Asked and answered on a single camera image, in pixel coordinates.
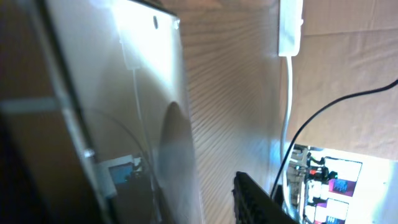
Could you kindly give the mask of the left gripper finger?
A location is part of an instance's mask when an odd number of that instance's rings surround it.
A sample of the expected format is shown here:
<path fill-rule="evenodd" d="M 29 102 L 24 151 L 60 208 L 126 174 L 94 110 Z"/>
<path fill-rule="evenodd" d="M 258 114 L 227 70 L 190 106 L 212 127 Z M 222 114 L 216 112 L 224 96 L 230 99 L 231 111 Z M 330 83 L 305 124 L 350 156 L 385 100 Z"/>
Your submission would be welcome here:
<path fill-rule="evenodd" d="M 233 184 L 236 224 L 297 224 L 247 173 L 237 172 Z"/>

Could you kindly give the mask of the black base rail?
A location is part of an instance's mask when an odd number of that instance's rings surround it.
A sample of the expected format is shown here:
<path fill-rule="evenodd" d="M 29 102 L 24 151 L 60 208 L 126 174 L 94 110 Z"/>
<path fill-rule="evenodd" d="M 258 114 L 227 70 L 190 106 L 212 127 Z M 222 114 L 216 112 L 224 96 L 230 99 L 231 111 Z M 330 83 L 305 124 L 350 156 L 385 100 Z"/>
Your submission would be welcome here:
<path fill-rule="evenodd" d="M 300 223 L 345 224 L 362 162 L 296 144 L 287 170 L 291 209 Z"/>

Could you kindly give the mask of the white power strip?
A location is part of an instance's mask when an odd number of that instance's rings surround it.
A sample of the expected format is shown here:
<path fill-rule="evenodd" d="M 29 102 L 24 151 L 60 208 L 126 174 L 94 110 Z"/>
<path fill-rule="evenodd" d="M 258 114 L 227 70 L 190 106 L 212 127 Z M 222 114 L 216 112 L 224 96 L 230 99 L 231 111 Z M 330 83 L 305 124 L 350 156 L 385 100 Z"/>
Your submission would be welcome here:
<path fill-rule="evenodd" d="M 280 0 L 279 3 L 278 55 L 294 57 L 300 50 L 303 0 Z"/>

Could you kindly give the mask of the gold Galaxy smartphone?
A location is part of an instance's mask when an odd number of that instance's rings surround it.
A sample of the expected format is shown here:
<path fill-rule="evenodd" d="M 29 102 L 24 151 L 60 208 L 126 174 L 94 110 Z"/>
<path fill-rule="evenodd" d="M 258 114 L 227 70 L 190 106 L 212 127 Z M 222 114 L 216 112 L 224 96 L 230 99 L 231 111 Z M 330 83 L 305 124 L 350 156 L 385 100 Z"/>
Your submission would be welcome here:
<path fill-rule="evenodd" d="M 180 19 L 159 1 L 22 1 L 111 223 L 202 223 Z"/>

